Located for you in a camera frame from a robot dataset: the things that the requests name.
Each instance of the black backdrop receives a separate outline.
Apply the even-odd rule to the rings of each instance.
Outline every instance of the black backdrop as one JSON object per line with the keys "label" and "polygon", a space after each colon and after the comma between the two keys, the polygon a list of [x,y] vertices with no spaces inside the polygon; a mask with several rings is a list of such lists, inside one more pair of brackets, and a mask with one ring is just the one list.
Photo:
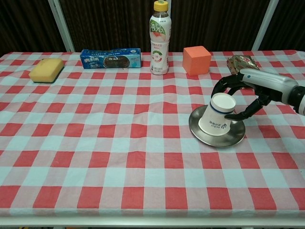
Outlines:
{"label": "black backdrop", "polygon": [[[140,47],[150,51],[153,0],[60,0],[76,51]],[[172,0],[170,51],[250,50],[268,0]],[[305,51],[305,1],[280,0],[261,50]],[[47,0],[0,0],[0,55],[64,52]]]}

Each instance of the white paper cup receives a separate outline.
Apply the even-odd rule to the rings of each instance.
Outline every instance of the white paper cup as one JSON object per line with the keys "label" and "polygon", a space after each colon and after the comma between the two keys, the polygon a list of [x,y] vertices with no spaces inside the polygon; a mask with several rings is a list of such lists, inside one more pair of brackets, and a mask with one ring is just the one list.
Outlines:
{"label": "white paper cup", "polygon": [[209,135],[220,136],[229,132],[231,120],[224,116],[233,112],[235,99],[226,93],[213,95],[203,116],[199,120],[199,127]]}

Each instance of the robotic hand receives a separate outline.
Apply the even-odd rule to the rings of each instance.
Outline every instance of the robotic hand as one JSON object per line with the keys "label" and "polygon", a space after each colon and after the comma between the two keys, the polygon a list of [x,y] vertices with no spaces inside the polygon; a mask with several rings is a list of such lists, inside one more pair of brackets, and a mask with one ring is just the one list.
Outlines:
{"label": "robotic hand", "polygon": [[215,85],[212,96],[218,92],[228,92],[233,95],[242,88],[254,88],[258,96],[246,109],[239,114],[227,114],[226,119],[240,121],[251,117],[272,100],[294,107],[300,115],[305,115],[305,87],[299,86],[297,81],[286,76],[267,73],[256,69],[241,69],[236,75],[222,78]]}

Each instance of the metal plate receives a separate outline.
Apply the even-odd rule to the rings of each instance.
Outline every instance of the metal plate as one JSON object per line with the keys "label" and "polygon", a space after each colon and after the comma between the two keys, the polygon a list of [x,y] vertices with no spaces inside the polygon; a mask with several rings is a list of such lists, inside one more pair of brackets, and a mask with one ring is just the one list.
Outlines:
{"label": "metal plate", "polygon": [[239,143],[244,138],[245,126],[243,121],[232,121],[230,131],[221,136],[212,136],[202,131],[198,123],[206,108],[207,105],[198,107],[189,118],[190,130],[200,141],[210,146],[229,147]]}

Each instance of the white pole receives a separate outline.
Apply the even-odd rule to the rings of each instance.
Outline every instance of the white pole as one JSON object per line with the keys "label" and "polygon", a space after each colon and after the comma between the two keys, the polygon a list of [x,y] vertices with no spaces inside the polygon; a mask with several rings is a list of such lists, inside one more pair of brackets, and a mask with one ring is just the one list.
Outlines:
{"label": "white pole", "polygon": [[265,16],[264,16],[264,19],[263,19],[263,22],[261,24],[261,27],[259,28],[256,39],[252,46],[252,51],[257,51],[259,49],[259,46],[261,45],[262,40],[265,36],[266,30],[269,26],[273,13],[275,12],[278,1],[279,0],[270,0],[268,8],[267,8]]}
{"label": "white pole", "polygon": [[67,52],[75,52],[73,41],[71,39],[65,17],[62,13],[61,4],[59,0],[48,1]]}
{"label": "white pole", "polygon": [[171,9],[172,9],[172,0],[167,0],[168,2],[168,15],[171,16]]}

